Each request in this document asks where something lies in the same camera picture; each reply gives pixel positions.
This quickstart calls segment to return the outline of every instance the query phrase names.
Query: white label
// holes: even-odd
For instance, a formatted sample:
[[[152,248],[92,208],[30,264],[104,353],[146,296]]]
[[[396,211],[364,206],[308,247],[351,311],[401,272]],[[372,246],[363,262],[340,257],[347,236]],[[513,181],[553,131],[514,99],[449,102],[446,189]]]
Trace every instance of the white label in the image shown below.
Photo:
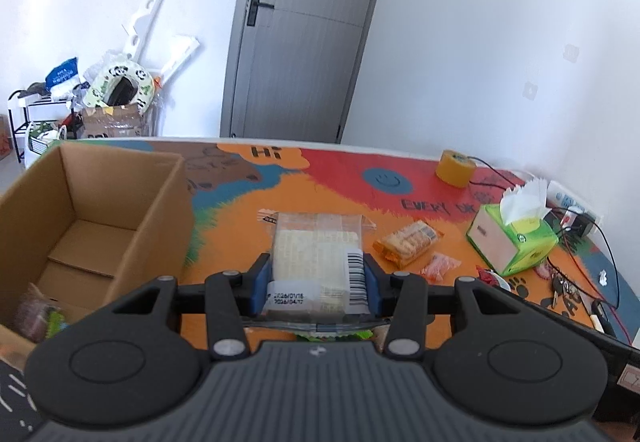
[[[320,298],[320,286],[309,280],[284,279],[267,285],[265,310],[310,311]]]
[[[361,249],[345,250],[344,271],[349,279],[349,304],[346,313],[369,314],[367,283],[364,277],[364,259]]]
[[[626,365],[618,379],[618,384],[640,395],[640,368],[631,364]]]

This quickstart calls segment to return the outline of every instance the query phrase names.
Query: barcode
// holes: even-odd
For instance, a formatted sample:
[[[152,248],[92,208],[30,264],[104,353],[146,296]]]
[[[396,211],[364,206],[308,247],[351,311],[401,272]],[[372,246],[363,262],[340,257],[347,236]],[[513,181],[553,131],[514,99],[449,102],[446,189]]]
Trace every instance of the barcode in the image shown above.
[[[361,250],[347,250],[345,269],[349,275],[349,309],[347,313],[368,314],[367,284],[364,278],[364,260]]]

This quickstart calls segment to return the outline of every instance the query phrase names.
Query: red painted area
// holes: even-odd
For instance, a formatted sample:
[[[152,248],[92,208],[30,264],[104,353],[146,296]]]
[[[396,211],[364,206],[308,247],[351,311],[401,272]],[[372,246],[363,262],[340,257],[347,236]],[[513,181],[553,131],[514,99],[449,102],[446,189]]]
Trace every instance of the red painted area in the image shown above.
[[[446,184],[434,174],[437,161],[318,149],[303,149],[302,155],[310,164],[304,172],[318,183],[371,209],[394,214],[462,222],[472,219],[480,205],[499,202],[502,196],[502,190],[494,187],[470,185],[459,189]],[[402,175],[411,182],[412,191],[408,194],[381,191],[362,177],[370,168],[388,169]],[[504,174],[518,181],[508,172]],[[479,167],[473,180],[507,185],[488,168]]]

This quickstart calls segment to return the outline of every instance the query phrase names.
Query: open cardboard box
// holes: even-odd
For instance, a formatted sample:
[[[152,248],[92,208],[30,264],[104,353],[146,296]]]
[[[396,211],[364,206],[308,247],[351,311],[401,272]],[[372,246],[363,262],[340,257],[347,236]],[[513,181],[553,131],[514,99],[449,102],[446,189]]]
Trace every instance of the open cardboard box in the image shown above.
[[[156,276],[178,277],[192,229],[180,155],[51,149],[0,197],[0,356],[33,348],[11,330],[29,283],[73,323]]]

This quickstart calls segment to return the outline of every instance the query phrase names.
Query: white floor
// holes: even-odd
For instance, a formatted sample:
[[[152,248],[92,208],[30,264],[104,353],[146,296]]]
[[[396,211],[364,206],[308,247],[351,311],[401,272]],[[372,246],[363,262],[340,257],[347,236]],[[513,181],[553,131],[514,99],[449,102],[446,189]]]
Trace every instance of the white floor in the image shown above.
[[[12,150],[8,156],[0,161],[0,194],[4,193],[23,172],[24,163],[18,164],[15,152]]]

